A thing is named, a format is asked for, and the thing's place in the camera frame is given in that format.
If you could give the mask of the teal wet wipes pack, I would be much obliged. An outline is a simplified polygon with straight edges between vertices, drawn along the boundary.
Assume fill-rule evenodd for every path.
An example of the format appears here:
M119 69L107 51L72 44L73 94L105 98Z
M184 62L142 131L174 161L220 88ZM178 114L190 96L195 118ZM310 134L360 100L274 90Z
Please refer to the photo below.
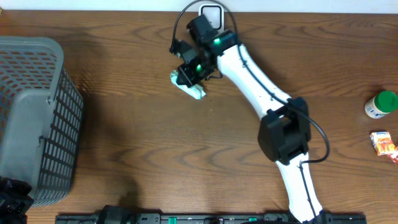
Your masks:
M201 100L205 95L205 89L199 85L193 85L192 87L187 87L186 85L179 85L177 83L177 77L178 77L178 72L176 70L174 70L171 74L170 74L170 81L179 89L181 89L182 91L184 91L186 94L190 95L191 97L193 97L196 100Z

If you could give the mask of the green lid jar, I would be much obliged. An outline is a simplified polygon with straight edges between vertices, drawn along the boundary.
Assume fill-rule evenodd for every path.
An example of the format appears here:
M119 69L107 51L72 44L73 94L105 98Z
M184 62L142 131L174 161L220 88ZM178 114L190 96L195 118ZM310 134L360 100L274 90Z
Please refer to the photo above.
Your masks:
M382 91L365 105L365 113L372 119L379 119L397 110L397 95L393 91Z

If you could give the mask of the orange snack packet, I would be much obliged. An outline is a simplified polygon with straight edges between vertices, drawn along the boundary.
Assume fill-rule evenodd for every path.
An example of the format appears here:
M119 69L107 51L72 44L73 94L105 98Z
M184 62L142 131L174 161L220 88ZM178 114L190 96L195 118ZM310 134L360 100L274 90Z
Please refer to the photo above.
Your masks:
M389 132L373 132L369 137L378 156L393 154L397 151Z

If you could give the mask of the red orange snack bar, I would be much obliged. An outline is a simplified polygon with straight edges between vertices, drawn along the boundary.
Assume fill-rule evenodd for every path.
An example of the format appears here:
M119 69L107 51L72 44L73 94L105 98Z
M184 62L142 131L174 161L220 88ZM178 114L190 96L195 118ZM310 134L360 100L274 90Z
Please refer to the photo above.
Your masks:
M398 164L398 150L397 150L397 146L396 146L395 151L393 151L392 153L389 153L389 154L387 155L387 157L388 157L389 159L391 159L391 160L393 161L393 163Z

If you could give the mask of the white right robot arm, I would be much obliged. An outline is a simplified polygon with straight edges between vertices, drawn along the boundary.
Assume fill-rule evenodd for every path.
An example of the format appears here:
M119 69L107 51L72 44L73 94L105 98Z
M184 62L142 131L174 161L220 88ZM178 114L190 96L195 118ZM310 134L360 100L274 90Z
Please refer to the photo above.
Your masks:
M218 32L204 16L187 24L194 41L172 39L170 52L183 60L177 84L193 88L218 70L229 78L257 113L257 140L267 158L277 164L289 198L289 210L300 223L316 223L323 208L310 175L311 139L308 106L277 87L256 65L236 31Z

